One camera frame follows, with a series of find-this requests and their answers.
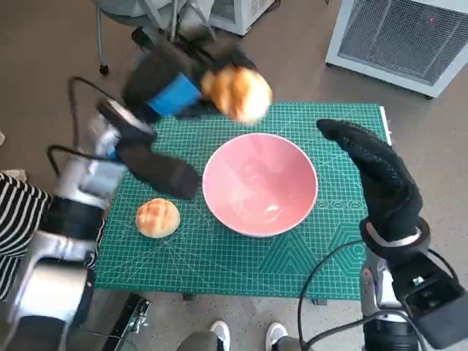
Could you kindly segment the bare left robot hand, blue tape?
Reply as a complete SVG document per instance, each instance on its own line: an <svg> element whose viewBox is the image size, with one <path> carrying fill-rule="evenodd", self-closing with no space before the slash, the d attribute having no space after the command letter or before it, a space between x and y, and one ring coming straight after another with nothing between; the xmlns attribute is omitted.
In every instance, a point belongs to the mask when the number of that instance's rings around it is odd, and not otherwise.
<svg viewBox="0 0 468 351"><path fill-rule="evenodd" d="M216 42L212 50L162 40L145 54L121 92L125 106L135 117L155 123L166 116L197 118L219 115L211 98L202 92L206 73L224 68L256 70L245 53L229 41Z"/></svg>

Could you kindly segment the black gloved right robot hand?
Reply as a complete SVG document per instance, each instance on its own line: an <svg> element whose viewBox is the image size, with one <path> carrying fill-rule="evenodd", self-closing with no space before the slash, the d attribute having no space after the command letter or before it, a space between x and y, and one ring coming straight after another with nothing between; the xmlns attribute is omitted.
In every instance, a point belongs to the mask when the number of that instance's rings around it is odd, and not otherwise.
<svg viewBox="0 0 468 351"><path fill-rule="evenodd" d="M324 138L347 152L361 175L368 218L387 242L416 234L423 199L403 159L369 129L333 119L320 119Z"/></svg>

